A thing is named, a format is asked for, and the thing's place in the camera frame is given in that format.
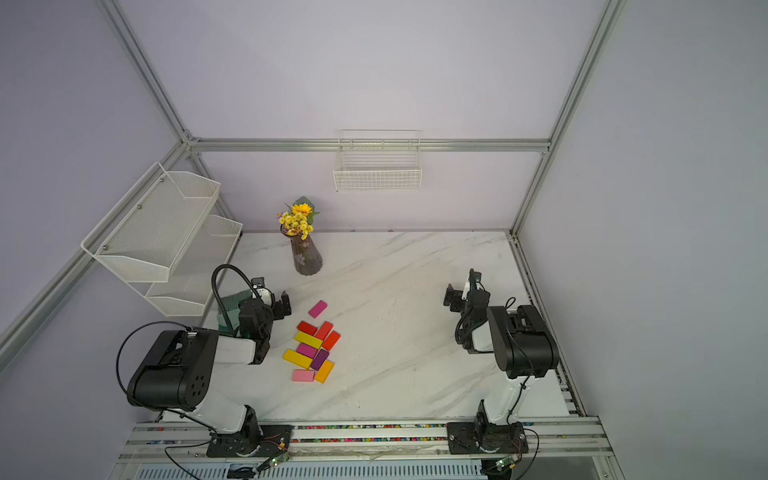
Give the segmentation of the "orange block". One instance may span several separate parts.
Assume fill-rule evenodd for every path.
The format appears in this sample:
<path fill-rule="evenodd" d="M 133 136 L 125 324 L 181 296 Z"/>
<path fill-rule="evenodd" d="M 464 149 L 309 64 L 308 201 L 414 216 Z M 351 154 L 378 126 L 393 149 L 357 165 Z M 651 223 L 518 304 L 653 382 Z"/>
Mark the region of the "orange block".
<path fill-rule="evenodd" d="M 330 360 L 325 360 L 320 368 L 316 371 L 314 380 L 318 383 L 324 384 L 332 372 L 335 364 Z"/>

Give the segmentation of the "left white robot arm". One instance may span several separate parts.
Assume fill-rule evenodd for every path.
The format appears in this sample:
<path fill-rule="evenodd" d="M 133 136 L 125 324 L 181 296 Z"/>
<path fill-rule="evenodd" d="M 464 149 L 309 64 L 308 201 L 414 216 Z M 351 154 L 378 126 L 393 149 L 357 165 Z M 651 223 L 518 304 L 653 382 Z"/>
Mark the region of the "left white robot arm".
<path fill-rule="evenodd" d="M 235 273 L 248 287 L 234 309 L 226 305 L 218 277 Z M 259 438 L 262 430 L 253 407 L 238 403 L 212 386 L 216 366 L 261 364 L 269 353 L 274 324 L 292 314 L 287 292 L 275 294 L 261 277 L 248 278 L 238 267 L 220 264 L 210 278 L 212 294 L 224 321 L 224 330 L 184 326 L 163 330 L 130 380 L 121 377 L 121 357 L 129 340 L 140 331 L 158 326 L 142 325 L 127 335 L 115 359 L 115 376 L 129 404 L 169 412 L 205 427 L 213 436 Z"/>

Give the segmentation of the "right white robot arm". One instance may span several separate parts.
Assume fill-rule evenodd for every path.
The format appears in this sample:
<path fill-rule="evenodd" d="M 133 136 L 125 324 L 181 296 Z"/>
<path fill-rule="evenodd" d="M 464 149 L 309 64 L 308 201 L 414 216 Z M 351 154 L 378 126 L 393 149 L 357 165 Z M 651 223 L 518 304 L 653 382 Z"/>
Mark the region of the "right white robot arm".
<path fill-rule="evenodd" d="M 454 341 L 471 355 L 491 355 L 505 384 L 481 402 L 480 412 L 493 424 L 511 424 L 535 383 L 556 370 L 560 354 L 539 310 L 516 304 L 491 303 L 482 274 L 471 269 L 461 289 L 446 287 L 443 305 L 459 315 Z"/>

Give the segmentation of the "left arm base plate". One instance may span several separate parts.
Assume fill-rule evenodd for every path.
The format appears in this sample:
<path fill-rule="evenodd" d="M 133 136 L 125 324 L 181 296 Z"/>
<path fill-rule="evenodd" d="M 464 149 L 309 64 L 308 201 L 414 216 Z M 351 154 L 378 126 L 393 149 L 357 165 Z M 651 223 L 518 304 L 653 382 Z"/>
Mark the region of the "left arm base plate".
<path fill-rule="evenodd" d="M 207 447 L 209 458 L 275 457 L 287 450 L 294 427 L 260 425 L 254 433 L 217 434 Z"/>

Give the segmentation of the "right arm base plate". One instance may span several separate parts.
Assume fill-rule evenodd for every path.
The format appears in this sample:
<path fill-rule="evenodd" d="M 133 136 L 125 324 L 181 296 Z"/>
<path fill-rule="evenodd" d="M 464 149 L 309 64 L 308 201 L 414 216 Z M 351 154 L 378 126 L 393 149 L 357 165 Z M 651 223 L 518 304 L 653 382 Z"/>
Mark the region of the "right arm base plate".
<path fill-rule="evenodd" d="M 528 440 L 523 424 L 488 424 L 450 422 L 446 425 L 451 454 L 527 454 Z"/>

